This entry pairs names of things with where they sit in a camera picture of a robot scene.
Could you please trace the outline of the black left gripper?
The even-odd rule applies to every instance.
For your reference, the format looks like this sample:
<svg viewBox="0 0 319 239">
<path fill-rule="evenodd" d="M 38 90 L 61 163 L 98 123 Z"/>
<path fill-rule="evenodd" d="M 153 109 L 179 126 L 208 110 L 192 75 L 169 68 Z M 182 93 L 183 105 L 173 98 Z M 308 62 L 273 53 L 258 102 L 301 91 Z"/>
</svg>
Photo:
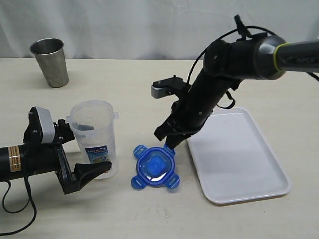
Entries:
<svg viewBox="0 0 319 239">
<path fill-rule="evenodd" d="M 112 163 L 76 164 L 71 171 L 63 144 L 75 140 L 69 123 L 63 119 L 53 122 L 55 137 L 51 144 L 42 144 L 42 130 L 38 113 L 32 107 L 28 113 L 28 126 L 23 135 L 24 158 L 28 175 L 55 172 L 64 194 L 81 190 L 96 177 L 109 171 Z"/>
</svg>

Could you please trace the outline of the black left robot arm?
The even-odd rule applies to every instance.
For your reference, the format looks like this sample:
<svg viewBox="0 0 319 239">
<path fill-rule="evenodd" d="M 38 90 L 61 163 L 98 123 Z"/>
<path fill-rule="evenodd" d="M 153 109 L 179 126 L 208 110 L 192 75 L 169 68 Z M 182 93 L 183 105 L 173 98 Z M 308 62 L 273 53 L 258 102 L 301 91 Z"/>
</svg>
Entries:
<svg viewBox="0 0 319 239">
<path fill-rule="evenodd" d="M 91 180 L 108 171 L 110 161 L 79 164 L 70 169 L 63 144 L 75 140 L 66 120 L 52 120 L 50 111 L 32 107 L 23 144 L 0 149 L 0 180 L 10 181 L 55 172 L 64 194 L 81 190 Z"/>
</svg>

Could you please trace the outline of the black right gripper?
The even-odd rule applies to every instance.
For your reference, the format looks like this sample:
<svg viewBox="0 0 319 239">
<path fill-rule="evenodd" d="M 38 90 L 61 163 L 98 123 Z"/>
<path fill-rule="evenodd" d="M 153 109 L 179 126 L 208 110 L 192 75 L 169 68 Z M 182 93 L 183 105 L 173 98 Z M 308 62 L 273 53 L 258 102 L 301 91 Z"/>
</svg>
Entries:
<svg viewBox="0 0 319 239">
<path fill-rule="evenodd" d="M 202 101 L 194 99 L 180 99 L 171 105 L 170 115 L 158 126 L 155 137 L 165 146 L 175 149 L 185 139 L 198 133 L 202 129 Z"/>
</svg>

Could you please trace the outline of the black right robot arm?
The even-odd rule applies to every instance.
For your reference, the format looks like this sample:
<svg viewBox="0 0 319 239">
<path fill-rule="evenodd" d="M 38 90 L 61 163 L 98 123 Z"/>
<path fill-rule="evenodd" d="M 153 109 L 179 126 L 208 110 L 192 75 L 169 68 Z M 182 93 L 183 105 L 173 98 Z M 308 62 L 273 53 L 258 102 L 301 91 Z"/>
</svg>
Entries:
<svg viewBox="0 0 319 239">
<path fill-rule="evenodd" d="M 198 133 L 221 98 L 244 80 L 276 80 L 286 72 L 311 74 L 318 70 L 317 40 L 288 43 L 276 35 L 233 43 L 215 40 L 204 53 L 202 69 L 194 83 L 177 76 L 153 82 L 154 98 L 178 98 L 170 115 L 155 129 L 155 137 L 174 149 Z"/>
</svg>

